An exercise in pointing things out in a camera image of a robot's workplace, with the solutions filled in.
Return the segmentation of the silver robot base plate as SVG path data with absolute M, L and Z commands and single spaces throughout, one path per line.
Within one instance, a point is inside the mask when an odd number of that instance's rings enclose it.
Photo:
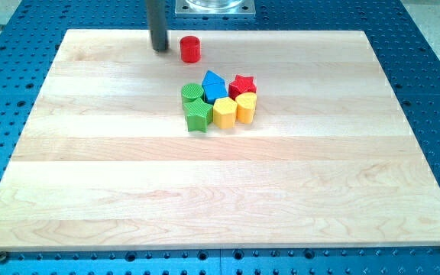
M 256 15 L 255 0 L 176 0 L 177 18 L 252 18 Z

